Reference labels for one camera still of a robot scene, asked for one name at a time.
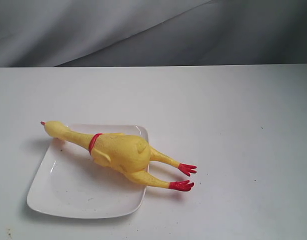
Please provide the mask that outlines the grey backdrop cloth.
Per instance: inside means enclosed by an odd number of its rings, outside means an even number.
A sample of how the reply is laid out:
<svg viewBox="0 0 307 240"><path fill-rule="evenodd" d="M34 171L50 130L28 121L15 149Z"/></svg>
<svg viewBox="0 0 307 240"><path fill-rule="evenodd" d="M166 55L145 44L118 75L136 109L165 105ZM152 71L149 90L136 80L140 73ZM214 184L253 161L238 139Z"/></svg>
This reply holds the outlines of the grey backdrop cloth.
<svg viewBox="0 0 307 240"><path fill-rule="evenodd" d="M307 0L0 0L0 67L307 63Z"/></svg>

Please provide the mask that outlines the white square plate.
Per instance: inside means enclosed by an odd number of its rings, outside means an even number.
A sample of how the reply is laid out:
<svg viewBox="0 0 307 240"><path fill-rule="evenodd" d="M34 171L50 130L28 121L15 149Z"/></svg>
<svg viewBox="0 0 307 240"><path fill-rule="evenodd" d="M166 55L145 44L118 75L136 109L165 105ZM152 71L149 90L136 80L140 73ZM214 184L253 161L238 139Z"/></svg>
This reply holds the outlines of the white square plate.
<svg viewBox="0 0 307 240"><path fill-rule="evenodd" d="M71 219L107 219L129 215L142 204L144 185L93 162L89 152L54 138L27 194L34 211Z"/></svg>

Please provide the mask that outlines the yellow rubber chicken toy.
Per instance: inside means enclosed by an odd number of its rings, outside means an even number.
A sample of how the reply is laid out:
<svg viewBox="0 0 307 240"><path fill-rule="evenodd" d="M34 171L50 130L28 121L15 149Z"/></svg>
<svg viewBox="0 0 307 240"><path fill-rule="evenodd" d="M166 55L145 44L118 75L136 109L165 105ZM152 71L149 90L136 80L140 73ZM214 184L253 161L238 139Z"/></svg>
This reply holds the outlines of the yellow rubber chicken toy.
<svg viewBox="0 0 307 240"><path fill-rule="evenodd" d="M188 177L197 172L197 167L180 163L157 151L140 136L124 133L80 133L71 130L60 121L41 121L40 124L50 137L86 149L96 164L123 174L133 183L181 192L188 192L194 186L189 180L168 182L147 172L151 161L172 166Z"/></svg>

